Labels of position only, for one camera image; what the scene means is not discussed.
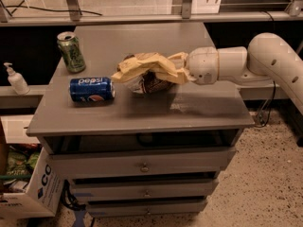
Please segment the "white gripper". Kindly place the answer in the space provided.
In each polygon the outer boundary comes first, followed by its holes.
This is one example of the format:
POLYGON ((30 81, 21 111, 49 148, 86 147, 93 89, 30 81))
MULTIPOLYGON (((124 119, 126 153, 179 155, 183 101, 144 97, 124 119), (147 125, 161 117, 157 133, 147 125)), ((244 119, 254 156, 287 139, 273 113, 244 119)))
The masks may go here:
POLYGON ((179 52, 169 56, 169 60, 175 64, 176 68, 184 68, 177 71, 177 75, 169 73, 157 73, 158 79, 175 84, 185 84, 194 82, 198 85, 213 84, 218 79, 219 74, 219 53, 216 48, 199 47, 189 54, 179 52))

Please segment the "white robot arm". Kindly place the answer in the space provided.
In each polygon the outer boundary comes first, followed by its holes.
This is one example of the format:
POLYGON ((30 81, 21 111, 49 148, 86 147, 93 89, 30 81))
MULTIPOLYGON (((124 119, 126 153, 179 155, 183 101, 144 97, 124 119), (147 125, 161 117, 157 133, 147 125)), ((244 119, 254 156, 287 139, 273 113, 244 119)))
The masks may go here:
POLYGON ((248 45, 199 47, 186 54, 185 77, 198 85, 228 80, 241 86, 277 83, 303 114, 303 61, 279 36, 261 33, 248 45))

